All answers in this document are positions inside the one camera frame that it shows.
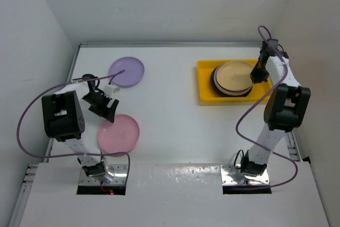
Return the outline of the pink bear plate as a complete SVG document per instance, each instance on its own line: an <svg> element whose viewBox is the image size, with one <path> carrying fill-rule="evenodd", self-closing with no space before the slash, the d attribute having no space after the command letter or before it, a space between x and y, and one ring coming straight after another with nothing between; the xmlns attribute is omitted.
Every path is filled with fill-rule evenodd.
<svg viewBox="0 0 340 227"><path fill-rule="evenodd" d="M97 142L106 153L129 152L137 145L139 135L137 121L129 115L118 114L113 123L104 121L100 125Z"/></svg>

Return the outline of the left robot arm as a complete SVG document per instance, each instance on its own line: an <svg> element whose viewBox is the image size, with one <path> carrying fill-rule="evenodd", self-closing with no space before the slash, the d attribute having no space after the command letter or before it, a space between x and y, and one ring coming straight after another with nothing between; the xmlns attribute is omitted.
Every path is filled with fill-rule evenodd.
<svg viewBox="0 0 340 227"><path fill-rule="evenodd" d="M86 176L107 182L113 175L109 173L101 151L85 135L86 122L80 103L87 103L91 113L113 123L119 100L99 89L94 75L85 74L81 78L86 82L72 83L54 94L42 96L45 133L79 153L78 162Z"/></svg>

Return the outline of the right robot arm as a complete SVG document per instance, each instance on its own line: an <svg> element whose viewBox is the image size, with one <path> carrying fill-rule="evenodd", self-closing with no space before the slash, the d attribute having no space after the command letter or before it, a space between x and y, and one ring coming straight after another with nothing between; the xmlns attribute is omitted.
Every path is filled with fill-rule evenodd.
<svg viewBox="0 0 340 227"><path fill-rule="evenodd" d="M261 50L250 77L254 83L271 80L270 97L266 104L263 129L241 159L240 171L248 176L262 175L269 157L286 133L298 128L303 121L311 90L294 77L286 55L279 51Z"/></svg>

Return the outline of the dark rimmed grey plate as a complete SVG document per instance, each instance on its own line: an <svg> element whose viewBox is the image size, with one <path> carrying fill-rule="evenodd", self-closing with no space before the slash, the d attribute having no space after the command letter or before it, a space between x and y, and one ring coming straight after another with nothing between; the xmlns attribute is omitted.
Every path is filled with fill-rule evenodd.
<svg viewBox="0 0 340 227"><path fill-rule="evenodd" d="M240 94L240 95L229 95L229 94L226 94L226 93L220 91L220 90L217 88L217 86L216 86L216 84L215 84L215 82L214 82L214 75L215 75L217 69L218 69L218 67L216 67L216 68L212 71L212 73L211 73L211 75L210 75L210 85L211 85L211 87L212 87L212 89L214 90L215 93L217 93L217 94L218 94L219 96L221 96L221 97L230 97L230 98L246 97L246 96L248 96L248 95L250 94L250 92L252 91L252 87L251 87L247 92L244 92L244 93L242 93L242 94Z"/></svg>

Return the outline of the large purple bear plate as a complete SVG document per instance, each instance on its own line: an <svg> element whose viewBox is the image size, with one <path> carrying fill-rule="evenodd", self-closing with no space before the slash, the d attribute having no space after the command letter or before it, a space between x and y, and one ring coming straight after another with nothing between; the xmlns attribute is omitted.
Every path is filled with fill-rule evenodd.
<svg viewBox="0 0 340 227"><path fill-rule="evenodd" d="M113 62L108 70L108 74L114 75L122 70L124 72L114 78L110 78L109 83L120 87L132 87L142 80L145 66L136 57L121 57Z"/></svg>

